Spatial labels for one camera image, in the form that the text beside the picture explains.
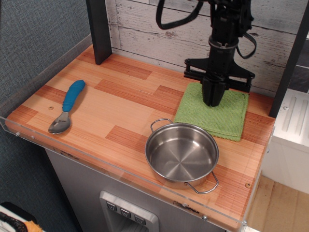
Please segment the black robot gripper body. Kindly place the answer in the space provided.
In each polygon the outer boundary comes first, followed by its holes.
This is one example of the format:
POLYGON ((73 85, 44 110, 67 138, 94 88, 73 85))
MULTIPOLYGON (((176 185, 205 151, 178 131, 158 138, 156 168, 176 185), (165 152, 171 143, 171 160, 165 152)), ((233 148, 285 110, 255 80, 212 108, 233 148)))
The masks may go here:
POLYGON ((185 60, 184 76, 202 82, 207 78, 213 83, 249 92, 255 74, 240 67, 234 61, 235 49, 211 48, 208 58, 188 58, 185 60))

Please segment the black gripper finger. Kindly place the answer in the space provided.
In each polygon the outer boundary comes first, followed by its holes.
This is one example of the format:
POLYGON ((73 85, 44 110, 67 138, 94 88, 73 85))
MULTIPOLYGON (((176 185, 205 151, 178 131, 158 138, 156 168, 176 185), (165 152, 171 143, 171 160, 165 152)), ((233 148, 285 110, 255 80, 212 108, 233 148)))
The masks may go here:
POLYGON ((211 106, 215 107, 220 104, 220 101, 224 95, 226 90, 226 83, 218 82, 212 85, 212 97, 211 97, 211 106))
POLYGON ((203 101, 207 106, 212 106, 212 82, 207 78, 202 80, 203 101))

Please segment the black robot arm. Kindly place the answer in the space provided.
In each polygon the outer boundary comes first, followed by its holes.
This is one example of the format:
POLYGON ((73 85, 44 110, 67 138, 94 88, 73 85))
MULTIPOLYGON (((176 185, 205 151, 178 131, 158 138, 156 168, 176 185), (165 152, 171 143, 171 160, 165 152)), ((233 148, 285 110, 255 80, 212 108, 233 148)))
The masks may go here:
POLYGON ((208 58, 186 59, 184 76, 200 81, 203 101, 218 106, 229 88, 249 92, 255 75, 234 61, 239 52, 239 38, 253 44, 255 39, 247 33, 253 17, 249 0, 211 0, 211 27, 208 58))

